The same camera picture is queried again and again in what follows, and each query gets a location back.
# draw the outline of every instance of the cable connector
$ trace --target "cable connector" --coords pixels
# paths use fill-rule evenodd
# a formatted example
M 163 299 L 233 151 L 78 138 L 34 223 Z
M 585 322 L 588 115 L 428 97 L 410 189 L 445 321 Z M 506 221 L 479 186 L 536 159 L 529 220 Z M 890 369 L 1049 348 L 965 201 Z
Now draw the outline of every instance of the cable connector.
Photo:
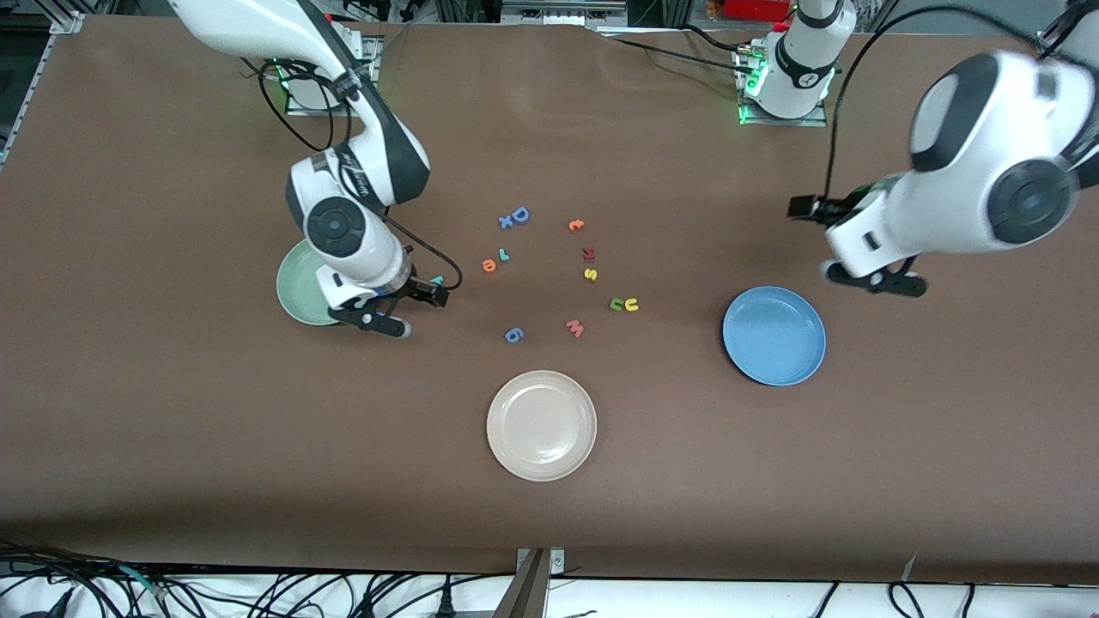
M 439 611 L 435 611 L 435 618 L 454 618 L 458 613 L 454 610 L 454 599 L 451 597 L 451 576 L 446 576 L 446 583 L 443 584 L 443 598 L 439 602 Z

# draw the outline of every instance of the white floor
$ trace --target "white floor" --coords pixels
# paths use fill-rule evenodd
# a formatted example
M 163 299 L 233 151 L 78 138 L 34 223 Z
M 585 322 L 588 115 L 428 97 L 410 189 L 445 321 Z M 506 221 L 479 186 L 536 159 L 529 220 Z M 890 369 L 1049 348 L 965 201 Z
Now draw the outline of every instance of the white floor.
M 298 599 L 309 594 L 331 575 L 319 575 L 293 588 L 275 604 L 276 611 L 289 610 Z M 198 589 L 254 600 L 275 580 L 274 575 L 179 577 Z M 356 594 L 347 586 L 336 584 L 311 600 L 323 608 L 326 618 L 346 616 L 357 602 L 369 580 L 368 575 L 351 578 Z M 18 580 L 0 580 L 0 589 Z M 510 577 L 493 577 L 454 587 L 454 605 L 458 611 L 493 609 L 503 595 Z M 377 618 L 389 618 L 390 613 L 407 600 L 429 592 L 443 582 L 441 575 L 424 575 L 409 582 L 387 596 L 375 611 Z M 122 592 L 109 582 L 101 587 L 124 614 L 129 606 Z M 551 582 L 547 618 L 575 617 L 596 610 L 595 618 L 636 618 L 647 616 L 682 616 L 691 618 L 808 618 L 813 616 L 829 583 L 780 582 L 666 582 L 666 581 L 609 581 L 609 580 L 555 580 Z M 135 591 L 141 591 L 134 584 Z M 956 618 L 961 616 L 967 589 L 964 585 L 911 584 L 926 618 Z M 32 611 L 45 611 L 68 588 L 68 584 L 46 584 L 35 580 L 0 597 L 0 616 L 19 618 Z M 439 607 L 434 595 L 409 607 L 398 618 L 433 616 Z M 142 615 L 162 616 L 152 603 L 151 595 L 143 595 Z M 901 607 L 915 616 L 915 611 L 901 600 Z M 189 616 L 171 604 L 171 616 Z M 210 602 L 204 606 L 210 618 L 243 618 L 245 607 Z M 1095 618 L 1099 614 L 1099 589 L 1065 588 L 1051 586 L 978 586 L 969 610 L 969 618 Z M 77 588 L 66 618 L 98 618 L 98 604 L 85 589 Z M 296 613 L 299 618 L 321 618 L 319 609 L 310 607 Z M 832 597 L 824 614 L 826 618 L 901 618 L 889 604 L 885 584 L 842 584 Z

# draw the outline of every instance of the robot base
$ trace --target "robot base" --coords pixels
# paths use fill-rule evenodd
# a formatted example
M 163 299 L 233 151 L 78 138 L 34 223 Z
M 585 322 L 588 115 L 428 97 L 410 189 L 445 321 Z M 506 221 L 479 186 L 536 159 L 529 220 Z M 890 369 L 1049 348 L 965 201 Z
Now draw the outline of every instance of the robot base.
M 754 38 L 747 45 L 737 46 L 732 53 L 733 66 L 744 66 L 753 70 L 759 67 L 763 58 L 763 38 Z M 826 126 L 828 118 L 824 114 L 824 104 L 817 103 L 813 111 L 801 118 L 778 118 L 764 111 L 759 103 L 755 102 L 745 91 L 748 80 L 753 79 L 752 74 L 736 74 L 736 98 L 740 102 L 741 124 L 769 124 L 773 126 Z

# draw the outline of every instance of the white plate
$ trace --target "white plate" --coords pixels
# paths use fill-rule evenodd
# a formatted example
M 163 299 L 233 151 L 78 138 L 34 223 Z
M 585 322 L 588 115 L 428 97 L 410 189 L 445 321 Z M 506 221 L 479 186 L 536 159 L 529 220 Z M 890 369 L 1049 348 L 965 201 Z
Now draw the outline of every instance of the white plate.
M 567 375 L 528 372 L 496 394 L 487 429 L 492 454 L 508 472 L 557 481 L 580 467 L 596 445 L 596 407 Z

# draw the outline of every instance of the plate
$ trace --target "plate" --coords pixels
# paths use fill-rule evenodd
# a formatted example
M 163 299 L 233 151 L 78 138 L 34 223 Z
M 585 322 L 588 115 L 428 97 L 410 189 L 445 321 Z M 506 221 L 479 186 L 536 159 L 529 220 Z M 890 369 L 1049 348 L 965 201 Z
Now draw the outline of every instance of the plate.
M 488 444 L 500 465 L 526 481 L 557 481 L 596 445 L 596 407 L 565 374 L 539 369 L 511 378 L 488 408 Z
M 721 328 L 729 357 L 745 375 L 768 386 L 792 386 L 824 361 L 824 324 L 808 300 L 765 286 L 736 297 Z
M 329 316 L 329 302 L 317 284 L 317 269 L 321 266 L 324 266 L 324 260 L 313 251 L 309 241 L 302 240 L 282 258 L 275 280 L 282 309 L 295 320 L 311 327 L 324 327 L 337 321 Z

